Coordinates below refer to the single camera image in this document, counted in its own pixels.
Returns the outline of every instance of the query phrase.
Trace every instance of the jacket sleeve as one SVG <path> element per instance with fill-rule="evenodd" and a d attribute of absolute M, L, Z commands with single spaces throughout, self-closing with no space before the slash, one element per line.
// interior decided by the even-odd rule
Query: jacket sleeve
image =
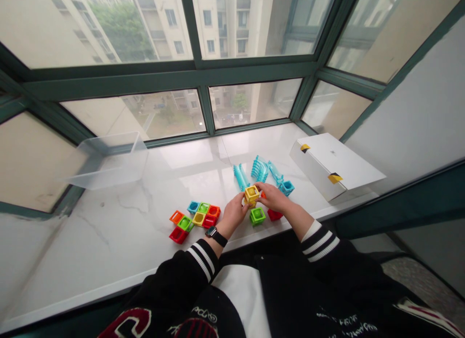
<path fill-rule="evenodd" d="M 139 330 L 149 329 L 151 334 L 160 336 L 174 320 L 193 308 L 217 269 L 218 258 L 203 239 L 185 252 L 176 252 L 173 258 L 158 267 L 155 274 L 145 278 L 123 312 L 99 337 L 124 336 L 116 330 L 124 329 L 120 326 L 128 317 L 133 319 L 129 323 L 130 330 L 137 331 L 139 326 Z"/>

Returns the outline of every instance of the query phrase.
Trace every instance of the white stripe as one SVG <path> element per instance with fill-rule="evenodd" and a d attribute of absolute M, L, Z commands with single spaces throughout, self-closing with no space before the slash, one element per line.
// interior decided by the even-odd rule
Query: white stripe
<path fill-rule="evenodd" d="M 195 260 L 197 261 L 197 263 L 200 265 L 200 268 L 202 268 L 203 272 L 205 273 L 205 276 L 207 277 L 207 281 L 210 282 L 210 280 L 212 279 L 210 277 L 210 273 L 208 272 L 207 270 L 207 267 L 205 266 L 205 264 L 203 264 L 202 260 L 200 259 L 199 255 L 197 253 L 195 253 L 195 251 L 191 248 L 188 248 L 187 251 L 192 255 L 194 256 Z"/>
<path fill-rule="evenodd" d="M 313 234 L 315 234 L 318 230 L 320 230 L 320 228 L 321 228 L 321 223 L 318 222 L 317 220 L 314 220 L 313 223 L 311 224 L 311 227 L 309 228 L 309 230 L 307 231 L 307 233 L 303 237 L 301 243 L 304 242 L 305 240 L 307 240 Z"/>
<path fill-rule="evenodd" d="M 314 250 L 316 250 L 318 247 L 320 247 L 322 244 L 324 244 L 326 241 L 328 241 L 332 234 L 333 234 L 333 233 L 330 232 L 330 231 L 328 230 L 328 232 L 326 233 L 326 235 L 323 236 L 323 237 L 320 239 L 320 241 L 314 243 L 312 246 L 310 246 L 309 248 L 307 248 L 307 249 L 304 251 L 304 254 L 312 253 Z"/>
<path fill-rule="evenodd" d="M 200 246 L 198 243 L 193 244 L 192 246 L 195 246 L 197 250 L 200 251 L 200 253 L 205 257 L 207 260 L 208 265 L 210 266 L 210 269 L 212 270 L 212 274 L 215 273 L 215 267 L 213 266 L 213 262 L 211 261 L 210 257 L 208 254 L 205 252 L 205 250 Z"/>
<path fill-rule="evenodd" d="M 326 256 L 329 252 L 331 252 L 338 245 L 338 243 L 339 243 L 339 239 L 338 238 L 334 239 L 333 242 L 330 243 L 323 251 L 318 252 L 313 257 L 310 257 L 309 262 L 314 262 L 314 261 L 320 260 L 321 258 Z"/>

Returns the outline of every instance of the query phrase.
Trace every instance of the transparent box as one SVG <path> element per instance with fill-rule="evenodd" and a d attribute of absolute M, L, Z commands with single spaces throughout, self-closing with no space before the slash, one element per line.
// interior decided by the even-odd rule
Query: transparent box
<path fill-rule="evenodd" d="M 86 139 L 62 162 L 57 180 L 96 190 L 141 179 L 148 150 L 139 132 Z"/>

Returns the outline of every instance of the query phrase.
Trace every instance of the black jacket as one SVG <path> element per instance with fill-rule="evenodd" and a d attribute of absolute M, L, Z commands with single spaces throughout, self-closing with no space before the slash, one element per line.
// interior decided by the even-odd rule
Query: black jacket
<path fill-rule="evenodd" d="M 301 246 L 309 260 L 304 266 L 255 257 L 271 336 L 464 337 L 317 221 Z M 221 286 L 209 285 L 217 273 L 218 259 L 204 240 L 176 252 L 100 337 L 245 337 L 244 317 Z"/>

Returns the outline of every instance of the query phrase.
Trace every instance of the tree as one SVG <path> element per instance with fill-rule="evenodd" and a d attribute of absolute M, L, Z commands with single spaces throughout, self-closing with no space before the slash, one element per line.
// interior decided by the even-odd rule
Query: tree
<path fill-rule="evenodd" d="M 99 3 L 91 4 L 91 8 L 122 62 L 155 59 L 149 37 L 133 3 L 125 1 L 111 6 Z"/>
<path fill-rule="evenodd" d="M 248 107 L 247 97 L 243 93 L 236 93 L 232 101 L 232 107 L 244 111 Z"/>

